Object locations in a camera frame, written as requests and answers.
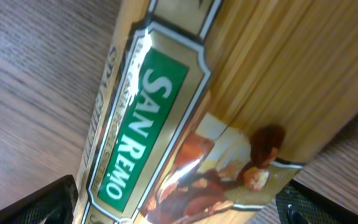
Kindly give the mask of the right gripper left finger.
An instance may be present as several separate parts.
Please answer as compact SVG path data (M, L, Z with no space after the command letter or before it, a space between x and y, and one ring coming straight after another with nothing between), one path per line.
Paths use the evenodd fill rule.
M0 210L0 224L72 224L78 189L72 175L64 175Z

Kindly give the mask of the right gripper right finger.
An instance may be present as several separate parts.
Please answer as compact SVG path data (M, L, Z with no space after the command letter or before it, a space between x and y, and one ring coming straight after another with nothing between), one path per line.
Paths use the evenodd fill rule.
M358 224L358 215L292 180L275 197L281 223Z

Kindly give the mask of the red San Remo spaghetti pack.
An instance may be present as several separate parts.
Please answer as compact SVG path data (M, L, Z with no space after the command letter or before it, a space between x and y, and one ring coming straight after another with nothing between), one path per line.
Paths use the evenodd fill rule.
M358 113L358 1L123 1L74 223L240 223Z

